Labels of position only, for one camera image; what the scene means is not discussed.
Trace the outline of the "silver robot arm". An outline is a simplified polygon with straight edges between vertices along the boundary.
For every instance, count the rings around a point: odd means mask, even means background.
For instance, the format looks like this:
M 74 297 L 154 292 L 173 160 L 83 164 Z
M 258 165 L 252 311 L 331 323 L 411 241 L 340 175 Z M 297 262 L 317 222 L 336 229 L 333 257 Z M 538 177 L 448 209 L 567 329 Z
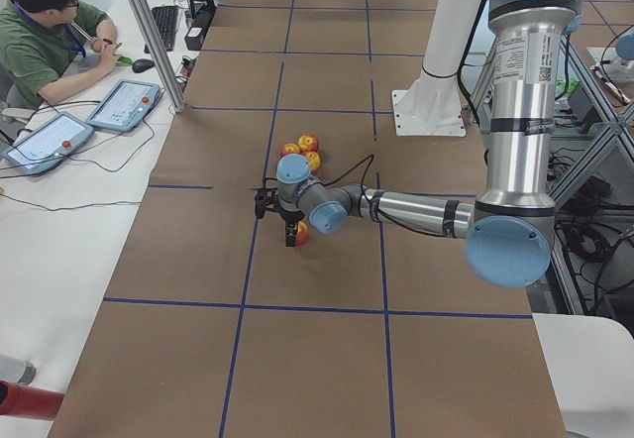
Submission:
M 440 0 L 420 77 L 392 95 L 399 135 L 456 135 L 448 98 L 481 0 Z M 556 206 L 546 190 L 555 127 L 559 41 L 581 18 L 581 0 L 489 0 L 495 36 L 487 178 L 473 204 L 363 184 L 327 187 L 301 155 L 282 157 L 273 208 L 293 238 L 306 219 L 323 234 L 351 216 L 423 235 L 462 238 L 473 270 L 489 283 L 528 286 L 550 264 Z

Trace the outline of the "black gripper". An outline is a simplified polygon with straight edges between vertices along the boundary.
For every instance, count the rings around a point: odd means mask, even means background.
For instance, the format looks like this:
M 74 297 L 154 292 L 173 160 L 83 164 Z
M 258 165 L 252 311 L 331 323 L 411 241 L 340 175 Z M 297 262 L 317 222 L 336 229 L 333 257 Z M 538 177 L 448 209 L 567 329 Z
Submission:
M 298 232 L 297 222 L 303 219 L 303 213 L 292 203 L 278 199 L 275 203 L 275 210 L 285 221 L 285 246 L 296 247 L 296 237 Z

